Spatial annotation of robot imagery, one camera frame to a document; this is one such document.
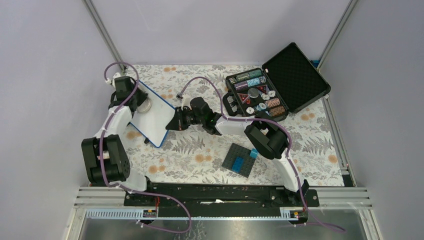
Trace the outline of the grey mesh sponge eraser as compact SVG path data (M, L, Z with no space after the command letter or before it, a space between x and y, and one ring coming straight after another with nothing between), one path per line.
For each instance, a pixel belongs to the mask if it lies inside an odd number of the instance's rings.
M146 100L143 101L143 103L137 107L136 112L138 114L143 114L146 113L147 111L149 111L152 107L152 101L147 98Z

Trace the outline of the blue framed whiteboard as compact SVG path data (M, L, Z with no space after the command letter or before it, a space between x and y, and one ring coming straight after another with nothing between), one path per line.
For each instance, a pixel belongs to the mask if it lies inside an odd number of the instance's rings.
M150 109L144 113L136 112L130 124L149 139L153 146L160 148L168 134L166 126L172 120L175 108L142 81L139 82L139 88L147 93Z

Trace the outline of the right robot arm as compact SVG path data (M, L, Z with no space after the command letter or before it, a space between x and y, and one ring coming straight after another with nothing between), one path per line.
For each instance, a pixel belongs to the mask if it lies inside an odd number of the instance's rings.
M255 117L228 117L213 111L202 97L195 97L189 105L175 109L165 128L184 131L191 125L202 126L210 135L246 136L262 157L272 160L287 190L287 201L299 206L307 199L309 184L302 178L291 157L291 136L267 113L260 112Z

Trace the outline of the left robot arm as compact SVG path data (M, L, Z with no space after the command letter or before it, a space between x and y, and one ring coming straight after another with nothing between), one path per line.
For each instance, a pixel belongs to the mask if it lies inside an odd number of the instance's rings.
M148 94L138 87L134 78L120 76L113 82L115 91L105 122L93 137L81 142L87 178L95 187L117 187L129 179L130 161L121 136L137 108L148 100Z

